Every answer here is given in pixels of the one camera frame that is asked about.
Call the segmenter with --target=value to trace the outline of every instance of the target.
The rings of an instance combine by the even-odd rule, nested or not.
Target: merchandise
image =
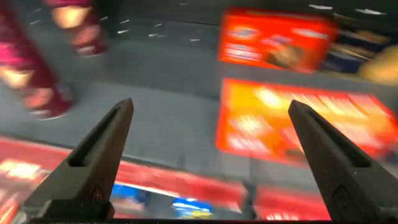
[[[106,50],[100,19],[91,0],[45,0],[55,23],[70,35],[77,54],[89,57]]]
[[[56,118],[72,105],[68,86],[59,83],[19,27],[5,0],[0,0],[0,79],[39,119]]]
[[[330,220],[319,192],[260,186],[253,207],[261,220]]]
[[[211,205],[199,202],[195,198],[176,198],[172,207],[176,218],[182,219],[210,219],[212,215]]]
[[[49,174],[37,164],[0,158],[0,223],[26,220],[20,204]]]
[[[398,82],[398,33],[341,26],[321,71],[382,84]]]
[[[303,164],[287,112],[292,100],[311,106],[373,158],[383,158],[396,145],[396,120],[374,96],[225,79],[216,146],[240,156]]]
[[[336,26],[317,16],[232,9],[223,20],[220,60],[312,73],[336,36]]]
[[[114,184],[111,199],[118,213],[136,214],[143,212],[149,192],[123,184]]]
[[[70,152],[61,147],[18,141],[0,136],[0,158],[16,158],[54,170]],[[171,197],[193,197],[214,206],[240,212],[246,189],[240,182],[200,177],[187,172],[160,169],[121,161],[116,184]]]

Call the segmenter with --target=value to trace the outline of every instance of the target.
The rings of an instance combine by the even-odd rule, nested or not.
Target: snack box
[[[172,207],[175,210],[176,218],[209,219],[212,215],[211,205],[206,202],[199,202],[195,198],[176,198]]]
[[[223,19],[219,59],[258,67],[312,73],[336,36],[334,23],[258,9],[231,9]]]
[[[398,82],[398,32],[341,26],[321,71],[380,84]]]
[[[292,100],[311,106],[371,157],[392,152],[396,120],[372,95],[233,79],[223,82],[217,148],[275,162],[306,163],[287,112]]]
[[[319,192],[259,186],[253,208],[260,220],[330,220]]]

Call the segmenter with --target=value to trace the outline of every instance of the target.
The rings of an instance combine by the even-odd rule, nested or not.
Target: red packaging
[[[91,0],[45,0],[55,23],[70,34],[76,53],[89,57],[106,50],[100,19]]]
[[[1,158],[16,158],[43,169],[54,170],[70,152],[67,149],[0,137]],[[187,172],[166,170],[121,161],[116,182],[138,189],[169,195],[192,197],[213,205],[240,211],[246,189],[240,182],[216,180]]]
[[[258,187],[254,209],[263,220],[330,220],[319,193]]]
[[[287,112],[292,100],[308,104],[375,159],[392,152],[398,124],[372,95],[225,79],[216,146],[223,152],[306,164]]]
[[[312,73],[336,31],[333,23],[317,16],[231,9],[223,19],[219,59]]]
[[[72,105],[70,89],[58,83],[19,27],[5,0],[0,0],[0,77],[22,97],[39,119],[56,118]]]

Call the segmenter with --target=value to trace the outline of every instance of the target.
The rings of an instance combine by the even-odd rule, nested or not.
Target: red cardboard box
[[[38,164],[41,169],[49,171],[54,170],[70,152],[61,147],[1,136],[0,148],[3,149],[0,152],[0,164],[3,160],[13,159]],[[172,197],[192,197],[234,211],[240,211],[246,197],[246,189],[240,182],[200,177],[188,172],[126,161],[120,162],[116,183]]]
[[[305,161],[287,112],[292,100],[311,106],[373,158],[397,141],[396,120],[374,96],[225,79],[216,146],[240,156]]]
[[[223,19],[220,60],[311,73],[318,68],[336,26],[300,14],[232,9]]]
[[[330,220],[320,194],[258,187],[254,210],[261,220]]]

